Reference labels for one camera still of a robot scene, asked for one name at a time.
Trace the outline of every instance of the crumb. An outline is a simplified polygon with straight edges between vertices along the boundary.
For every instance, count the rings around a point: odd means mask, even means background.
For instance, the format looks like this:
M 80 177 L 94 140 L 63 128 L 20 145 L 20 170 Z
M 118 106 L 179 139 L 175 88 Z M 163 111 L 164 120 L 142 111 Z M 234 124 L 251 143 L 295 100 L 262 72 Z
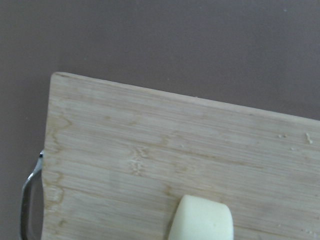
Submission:
M 305 133 L 305 138 L 306 138 L 306 140 L 307 140 L 307 142 L 309 144 L 313 144 L 314 143 L 314 141 L 311 140 L 309 133 L 307 133 L 307 132 Z

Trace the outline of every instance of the cheese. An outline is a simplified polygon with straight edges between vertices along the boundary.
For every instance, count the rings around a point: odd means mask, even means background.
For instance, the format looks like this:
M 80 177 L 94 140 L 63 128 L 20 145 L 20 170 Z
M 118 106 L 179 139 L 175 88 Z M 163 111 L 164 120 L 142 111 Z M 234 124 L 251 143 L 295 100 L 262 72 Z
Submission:
M 233 239 L 233 220 L 225 204 L 196 196 L 183 196 L 168 240 Z

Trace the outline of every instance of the wooden cutting board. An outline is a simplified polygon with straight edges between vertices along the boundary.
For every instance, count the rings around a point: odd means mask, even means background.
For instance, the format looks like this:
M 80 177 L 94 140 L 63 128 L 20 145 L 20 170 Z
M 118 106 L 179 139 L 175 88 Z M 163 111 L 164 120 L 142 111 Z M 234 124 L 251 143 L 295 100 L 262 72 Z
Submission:
M 320 239 L 320 122 L 58 72 L 43 240 L 165 240 L 185 194 L 235 240 Z

